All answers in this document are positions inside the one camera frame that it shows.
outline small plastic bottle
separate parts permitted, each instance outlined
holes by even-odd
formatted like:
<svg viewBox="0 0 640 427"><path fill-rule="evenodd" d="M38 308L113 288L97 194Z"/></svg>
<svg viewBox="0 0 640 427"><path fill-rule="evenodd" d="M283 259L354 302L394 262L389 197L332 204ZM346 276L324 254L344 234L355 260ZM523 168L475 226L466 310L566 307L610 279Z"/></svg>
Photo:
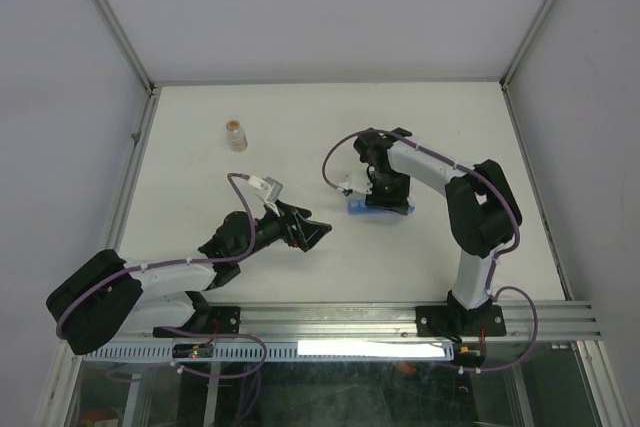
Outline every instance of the small plastic bottle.
<svg viewBox="0 0 640 427"><path fill-rule="evenodd" d="M242 152L249 145L244 129L237 120L227 122L227 143L234 152Z"/></svg>

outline white wall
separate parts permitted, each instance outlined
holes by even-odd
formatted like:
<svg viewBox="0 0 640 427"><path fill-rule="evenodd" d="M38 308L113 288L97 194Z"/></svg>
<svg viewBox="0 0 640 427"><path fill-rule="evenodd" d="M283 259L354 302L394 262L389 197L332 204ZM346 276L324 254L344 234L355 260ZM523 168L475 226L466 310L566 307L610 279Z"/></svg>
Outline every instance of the white wall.
<svg viewBox="0 0 640 427"><path fill-rule="evenodd" d="M156 81L494 79L542 0L109 0Z"/></svg>
<svg viewBox="0 0 640 427"><path fill-rule="evenodd" d="M640 423L640 0L560 0L512 98L561 261Z"/></svg>
<svg viewBox="0 0 640 427"><path fill-rule="evenodd" d="M0 0L0 424L58 345L47 295L104 238L143 95L90 0Z"/></svg>

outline metal frame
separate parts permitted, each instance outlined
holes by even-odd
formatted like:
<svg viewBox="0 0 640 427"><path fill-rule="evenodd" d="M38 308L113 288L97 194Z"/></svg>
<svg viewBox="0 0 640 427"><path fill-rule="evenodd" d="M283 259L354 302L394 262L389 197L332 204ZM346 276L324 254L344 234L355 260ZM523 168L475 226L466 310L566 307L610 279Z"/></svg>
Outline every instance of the metal frame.
<svg viewBox="0 0 640 427"><path fill-rule="evenodd" d="M509 85L517 74L523 59L531 49L542 26L557 0L544 0L527 30L516 54L506 70L501 85L516 138L520 145L527 173L547 232L549 245L568 299L573 298L566 273L559 262L553 240L549 233L545 209L535 183L529 155L521 135L509 99ZM124 180L119 190L114 214L108 231L106 246L117 248L122 240L126 218L133 198L136 181L142 164L151 125L157 108L160 89L156 89L148 71L142 64L124 28L108 0L92 0L115 43L134 71L147 93L140 127L132 134L131 155L127 162ZM370 338L376 340L415 341L415 314L413 308L423 302L394 304L245 304L243 305L241 331L251 331L267 341L291 341L305 338ZM531 314L524 302L501 303L505 312L508 336L503 339L488 339L490 342L523 342L531 331ZM600 415L602 425L631 425L620 390L615 382L593 311L588 302L537 302L540 314L539 341L577 341L582 359L585 384L591 389L592 398ZM150 338L135 339L153 344ZM61 342L52 374L46 387L46 395L38 411L36 425L57 427L64 425L75 384L80 370L79 357L75 356L66 342ZM519 386L514 372L514 388L522 407L522 385ZM523 425L530 425L530 417L522 417Z"/></svg>

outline white bar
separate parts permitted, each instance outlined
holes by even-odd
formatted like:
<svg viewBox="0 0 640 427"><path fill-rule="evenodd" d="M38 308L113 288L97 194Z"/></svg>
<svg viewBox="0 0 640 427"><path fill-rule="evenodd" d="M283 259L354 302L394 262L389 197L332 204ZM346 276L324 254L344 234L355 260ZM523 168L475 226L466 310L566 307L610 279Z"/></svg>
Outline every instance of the white bar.
<svg viewBox="0 0 640 427"><path fill-rule="evenodd" d="M385 358L442 359L439 344L387 344L360 340L301 340L298 355L341 355Z"/></svg>

